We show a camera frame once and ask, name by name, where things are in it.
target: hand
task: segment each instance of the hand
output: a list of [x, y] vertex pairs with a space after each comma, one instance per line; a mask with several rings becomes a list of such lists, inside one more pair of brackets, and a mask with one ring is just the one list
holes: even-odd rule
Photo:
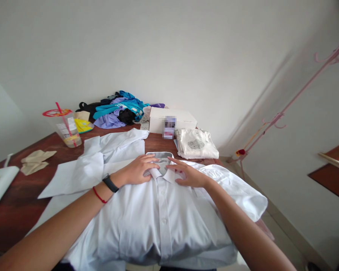
[[174, 159], [172, 157], [168, 157], [169, 160], [176, 163], [176, 165], [167, 165], [166, 167], [169, 169], [174, 169], [179, 171], [180, 173], [184, 173], [186, 178], [176, 179], [176, 182], [182, 186], [191, 186], [191, 187], [205, 187], [212, 179], [205, 174], [199, 172], [197, 169], [187, 165], [180, 160]]
[[159, 161], [157, 158], [154, 158], [154, 154], [140, 155], [124, 168], [112, 173], [110, 179], [118, 188], [126, 184], [141, 184], [148, 182], [152, 176], [148, 175], [144, 177], [143, 173], [147, 169], [160, 168], [159, 165], [151, 163], [154, 161]]

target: shirt placket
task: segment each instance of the shirt placket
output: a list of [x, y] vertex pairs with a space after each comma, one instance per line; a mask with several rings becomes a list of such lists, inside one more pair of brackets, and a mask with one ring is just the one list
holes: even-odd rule
[[166, 198], [166, 180], [162, 177], [157, 178], [158, 187], [158, 205], [159, 205], [159, 230], [161, 263], [168, 261], [172, 256], [171, 232], [168, 215], [168, 203]]

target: baseboard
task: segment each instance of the baseboard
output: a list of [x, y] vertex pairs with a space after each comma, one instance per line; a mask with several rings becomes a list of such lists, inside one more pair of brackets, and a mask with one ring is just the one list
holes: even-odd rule
[[[237, 163], [231, 164], [237, 175], [242, 178], [241, 167]], [[303, 254], [308, 262], [315, 263], [322, 271], [332, 271], [333, 269], [326, 263], [326, 261], [317, 253], [317, 251], [309, 244], [309, 242], [300, 234], [300, 232], [293, 226], [293, 224], [280, 212], [275, 204], [268, 198], [268, 196], [260, 189], [260, 187], [252, 181], [252, 179], [244, 172], [245, 182], [258, 190], [268, 199], [268, 213], [289, 237], [297, 249]]]

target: cup lid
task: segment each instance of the cup lid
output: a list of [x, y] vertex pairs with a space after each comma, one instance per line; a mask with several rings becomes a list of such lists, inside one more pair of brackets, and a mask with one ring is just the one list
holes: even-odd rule
[[60, 113], [59, 109], [52, 109], [52, 110], [45, 111], [43, 113], [43, 116], [45, 116], [45, 117], [60, 117], [60, 116], [66, 116], [70, 113], [73, 113], [73, 111], [70, 110], [70, 109], [62, 109], [61, 113]]

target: plastic cup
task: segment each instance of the plastic cup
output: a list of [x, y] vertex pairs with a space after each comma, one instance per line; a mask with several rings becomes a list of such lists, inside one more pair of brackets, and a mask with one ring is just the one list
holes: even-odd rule
[[75, 148], [82, 144], [75, 125], [73, 111], [70, 109], [52, 109], [44, 112], [43, 116], [46, 117], [68, 147]]

